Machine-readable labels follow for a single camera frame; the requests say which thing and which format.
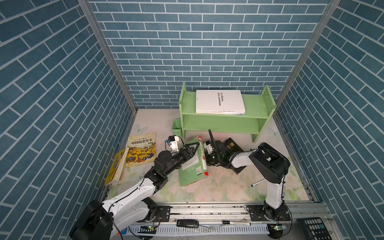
white book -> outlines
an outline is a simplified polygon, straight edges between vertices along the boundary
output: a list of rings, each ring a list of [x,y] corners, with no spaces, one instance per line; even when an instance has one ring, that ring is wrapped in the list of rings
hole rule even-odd
[[[241,115],[245,107],[240,90],[196,90],[196,113]]]

green pen holder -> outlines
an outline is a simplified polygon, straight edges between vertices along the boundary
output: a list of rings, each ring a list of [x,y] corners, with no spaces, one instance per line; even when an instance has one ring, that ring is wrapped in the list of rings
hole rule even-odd
[[[174,135],[178,135],[179,137],[182,137],[181,120],[180,119],[175,119],[173,121],[172,131],[173,131]]]

metal bracket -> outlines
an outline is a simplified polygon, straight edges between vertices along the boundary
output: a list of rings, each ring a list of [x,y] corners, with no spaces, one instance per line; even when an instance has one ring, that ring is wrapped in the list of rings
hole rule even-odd
[[[251,221],[255,221],[255,222],[258,222],[258,221],[269,221],[269,219],[267,219],[265,216],[264,216],[264,206],[263,205],[248,205],[247,206],[247,209],[249,211],[249,216],[251,217]],[[281,214],[281,216],[279,217],[279,220],[280,221],[290,221],[291,220],[291,216],[289,214],[289,211],[288,211],[288,207],[284,205],[284,210]]]
[[[169,222],[170,206],[157,206],[156,212],[160,213],[160,222]]]

calculator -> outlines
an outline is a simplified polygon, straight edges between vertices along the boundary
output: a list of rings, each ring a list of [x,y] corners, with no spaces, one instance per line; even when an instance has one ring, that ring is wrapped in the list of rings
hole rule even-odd
[[[319,217],[301,218],[297,222],[306,240],[331,240],[331,236]]]

black usb drive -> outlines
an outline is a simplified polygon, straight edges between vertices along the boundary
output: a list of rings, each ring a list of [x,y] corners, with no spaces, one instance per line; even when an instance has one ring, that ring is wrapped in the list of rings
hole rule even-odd
[[[198,228],[199,222],[193,219],[181,219],[181,220],[177,220],[176,226]]]

